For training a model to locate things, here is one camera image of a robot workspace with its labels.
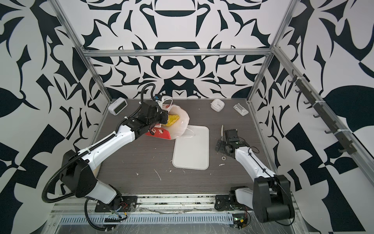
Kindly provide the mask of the yellow fake croissant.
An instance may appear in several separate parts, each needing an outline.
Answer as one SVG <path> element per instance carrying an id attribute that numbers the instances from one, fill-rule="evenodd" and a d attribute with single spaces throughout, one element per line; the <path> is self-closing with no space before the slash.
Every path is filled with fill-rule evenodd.
<path id="1" fill-rule="evenodd" d="M 180 119 L 179 115 L 168 115 L 168 121 L 166 124 L 162 124 L 165 127 L 174 125 Z"/>

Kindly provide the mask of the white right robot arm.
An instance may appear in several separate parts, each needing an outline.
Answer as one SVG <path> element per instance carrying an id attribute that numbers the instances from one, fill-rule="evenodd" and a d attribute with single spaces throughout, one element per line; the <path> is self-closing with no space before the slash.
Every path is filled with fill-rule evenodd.
<path id="1" fill-rule="evenodd" d="M 224 157 L 239 162 L 253 180 L 253 188 L 233 187 L 229 198 L 231 206 L 245 206 L 253 210 L 261 223 L 275 222 L 290 226 L 295 220 L 295 209 L 291 199 L 290 181 L 284 175 L 270 170 L 257 157 L 257 147 L 250 146 L 236 129 L 221 130 L 215 150 Z"/>

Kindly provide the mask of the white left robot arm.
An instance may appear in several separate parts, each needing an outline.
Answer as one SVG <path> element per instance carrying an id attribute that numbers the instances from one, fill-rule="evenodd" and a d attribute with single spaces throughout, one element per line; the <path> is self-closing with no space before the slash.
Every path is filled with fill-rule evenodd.
<path id="1" fill-rule="evenodd" d="M 123 146 L 135 141 L 158 124 L 168 121 L 168 111 L 161 101 L 146 100 L 138 112 L 121 121 L 116 130 L 94 145 L 78 151 L 76 156 L 65 158 L 65 168 L 59 174 L 60 181 L 77 198 L 89 198 L 110 204 L 120 197 L 113 186 L 98 180 L 94 170 Z"/>

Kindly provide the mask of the red patterned paper bag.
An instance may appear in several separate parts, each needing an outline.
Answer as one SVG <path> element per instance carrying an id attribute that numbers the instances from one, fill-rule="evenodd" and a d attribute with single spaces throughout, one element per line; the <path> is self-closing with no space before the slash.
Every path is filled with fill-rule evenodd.
<path id="1" fill-rule="evenodd" d="M 163 110 L 168 111 L 168 115 L 179 115 L 180 119 L 170 127 L 165 127 L 162 124 L 158 124 L 152 128 L 151 132 L 147 132 L 146 135 L 167 140 L 173 140 L 181 137 L 187 130 L 190 121 L 190 117 L 187 112 L 179 105 L 173 104 L 173 100 L 171 98 L 158 101 L 158 104 Z"/>

